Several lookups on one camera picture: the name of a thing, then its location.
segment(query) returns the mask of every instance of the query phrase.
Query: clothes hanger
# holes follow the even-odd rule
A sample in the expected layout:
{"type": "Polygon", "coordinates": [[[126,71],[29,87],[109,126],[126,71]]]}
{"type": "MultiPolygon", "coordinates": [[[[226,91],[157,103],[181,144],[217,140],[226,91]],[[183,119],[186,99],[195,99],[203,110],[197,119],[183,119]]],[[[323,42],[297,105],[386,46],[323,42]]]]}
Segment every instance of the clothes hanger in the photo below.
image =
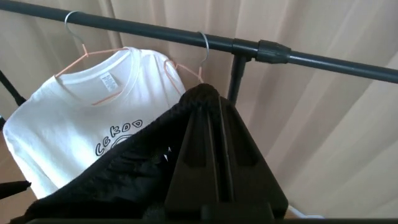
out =
{"type": "Polygon", "coordinates": [[[167,59],[166,61],[164,61],[164,64],[163,64],[163,67],[164,67],[164,70],[165,70],[165,72],[166,72],[167,77],[168,77],[169,80],[172,82],[172,85],[174,86],[175,90],[176,90],[180,95],[181,95],[181,93],[180,93],[180,91],[178,90],[178,88],[176,87],[175,83],[173,82],[172,76],[171,76],[170,73],[167,71],[166,65],[167,65],[167,62],[170,62],[170,63],[172,64],[173,68],[176,69],[176,70],[177,70],[178,68],[183,68],[183,69],[185,69],[186,71],[188,71],[189,73],[191,73],[192,75],[196,76],[196,77],[198,78],[198,80],[199,80],[200,83],[204,83],[204,81],[203,81],[203,79],[202,79],[202,77],[201,77],[201,71],[202,71],[203,64],[206,62],[206,60],[207,60],[207,58],[208,58],[208,56],[209,56],[209,41],[207,40],[207,37],[206,37],[206,35],[205,35],[203,32],[199,31],[199,33],[200,33],[200,34],[203,36],[203,38],[205,39],[205,43],[206,43],[206,57],[200,62],[200,66],[199,66],[199,71],[198,71],[198,73],[195,73],[194,71],[190,70],[188,67],[186,67],[186,66],[184,66],[184,65],[181,65],[181,64],[177,64],[177,63],[173,62],[173,61],[170,60],[170,59],[167,59]]]}
{"type": "Polygon", "coordinates": [[[119,50],[128,50],[127,48],[123,47],[123,48],[118,48],[118,49],[110,49],[110,50],[100,50],[97,52],[87,52],[86,46],[83,42],[83,39],[81,37],[79,37],[77,34],[73,33],[69,27],[68,27],[68,18],[71,14],[75,13],[75,12],[79,12],[79,11],[72,11],[69,12],[67,14],[67,16],[65,16],[65,20],[64,20],[64,24],[65,24],[65,28],[67,29],[68,33],[70,35],[72,35],[73,37],[75,37],[76,39],[78,39],[81,42],[81,46],[83,47],[83,50],[85,52],[84,55],[82,55],[80,58],[78,58],[76,61],[74,61],[73,63],[71,63],[69,66],[67,66],[66,68],[64,68],[61,72],[59,72],[58,74],[55,75],[55,78],[58,78],[60,75],[62,75],[65,71],[67,71],[69,68],[72,68],[74,65],[76,65],[78,62],[80,62],[81,60],[83,60],[85,57],[88,57],[90,55],[97,55],[97,54],[105,54],[105,53],[109,53],[109,52],[115,52],[115,51],[119,51],[119,50]]]}

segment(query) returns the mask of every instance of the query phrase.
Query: shirt sleeve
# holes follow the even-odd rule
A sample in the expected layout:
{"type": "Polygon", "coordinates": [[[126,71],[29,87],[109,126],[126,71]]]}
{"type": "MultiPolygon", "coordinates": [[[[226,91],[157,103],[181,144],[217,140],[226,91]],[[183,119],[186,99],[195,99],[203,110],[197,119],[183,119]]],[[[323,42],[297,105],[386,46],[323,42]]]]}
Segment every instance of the shirt sleeve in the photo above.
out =
{"type": "Polygon", "coordinates": [[[29,151],[32,150],[30,146],[21,138],[15,137],[15,135],[7,129],[3,130],[3,135],[7,147],[24,177],[27,181],[32,183],[30,188],[35,196],[40,199],[58,190],[36,161],[29,155],[29,151]]]}

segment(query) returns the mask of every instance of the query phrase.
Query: clothing label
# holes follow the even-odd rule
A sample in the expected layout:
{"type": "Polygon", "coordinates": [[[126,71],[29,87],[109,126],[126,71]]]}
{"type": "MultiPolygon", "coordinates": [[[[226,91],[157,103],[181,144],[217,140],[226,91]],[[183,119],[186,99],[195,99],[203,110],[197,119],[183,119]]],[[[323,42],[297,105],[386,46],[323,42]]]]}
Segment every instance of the clothing label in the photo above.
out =
{"type": "Polygon", "coordinates": [[[105,73],[104,75],[99,77],[102,82],[104,83],[106,89],[109,92],[112,92],[113,90],[117,89],[119,85],[115,82],[114,78],[112,77],[112,74],[109,72],[105,73]]]}

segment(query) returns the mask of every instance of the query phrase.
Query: shirt neckline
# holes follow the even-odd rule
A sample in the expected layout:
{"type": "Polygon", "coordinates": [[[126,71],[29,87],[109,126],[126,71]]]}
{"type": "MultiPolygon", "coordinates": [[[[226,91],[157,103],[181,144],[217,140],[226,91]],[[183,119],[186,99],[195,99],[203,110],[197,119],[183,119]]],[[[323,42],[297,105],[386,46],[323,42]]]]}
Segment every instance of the shirt neckline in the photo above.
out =
{"type": "Polygon", "coordinates": [[[103,62],[86,69],[84,71],[76,72],[76,73],[69,73],[59,76],[55,78],[53,75],[51,79],[50,90],[56,94],[59,98],[63,101],[68,103],[72,107],[78,108],[99,108],[103,106],[112,106],[120,102],[121,100],[125,99],[126,96],[131,92],[134,88],[136,83],[139,68],[141,66],[141,57],[140,57],[140,50],[135,49],[133,47],[126,47],[128,50],[120,50],[110,56],[108,59],[104,60],[103,62]],[[100,104],[92,105],[94,102],[85,102],[75,96],[73,96],[64,85],[71,84],[71,83],[80,83],[84,82],[93,78],[97,78],[104,74],[105,72],[109,71],[110,69],[117,66],[120,62],[126,59],[128,56],[131,56],[131,68],[129,73],[129,78],[127,79],[126,85],[122,89],[121,93],[109,100],[106,100],[100,104]]]}

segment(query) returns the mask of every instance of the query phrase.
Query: curtain fold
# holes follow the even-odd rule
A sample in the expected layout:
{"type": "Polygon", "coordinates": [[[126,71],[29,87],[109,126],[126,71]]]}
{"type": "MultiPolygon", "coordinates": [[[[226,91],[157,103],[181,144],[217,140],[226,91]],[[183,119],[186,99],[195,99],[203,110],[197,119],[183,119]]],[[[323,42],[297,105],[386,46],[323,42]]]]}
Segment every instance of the curtain fold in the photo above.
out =
{"type": "MultiPolygon", "coordinates": [[[[23,0],[398,69],[395,0],[23,0]]],[[[70,24],[89,51],[153,49],[196,70],[203,48],[70,24]]],[[[83,50],[63,24],[0,11],[0,70],[28,98],[83,50]]],[[[89,68],[109,55],[85,60],[89,68]]],[[[203,78],[226,95],[232,55],[203,78]]],[[[180,72],[186,86],[198,83],[180,72]]],[[[397,217],[398,85],[298,65],[249,62],[237,108],[290,203],[325,217],[397,217]]],[[[0,87],[0,114],[17,106],[0,87]]]]}

